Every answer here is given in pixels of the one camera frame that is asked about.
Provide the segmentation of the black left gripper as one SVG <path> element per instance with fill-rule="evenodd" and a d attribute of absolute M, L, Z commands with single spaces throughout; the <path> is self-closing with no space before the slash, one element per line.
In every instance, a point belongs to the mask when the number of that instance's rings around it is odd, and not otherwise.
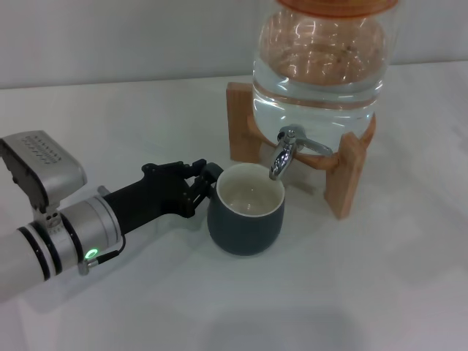
<path fill-rule="evenodd" d="M 191 165 L 173 162 L 142 166 L 143 178 L 138 182 L 104 196 L 115 214 L 121 233 L 133 230 L 166 214 L 183 218 L 194 216 L 197 207 L 213 192 L 216 179 L 202 173 L 207 165 L 199 159 Z M 189 186 L 186 179 L 195 178 Z"/>

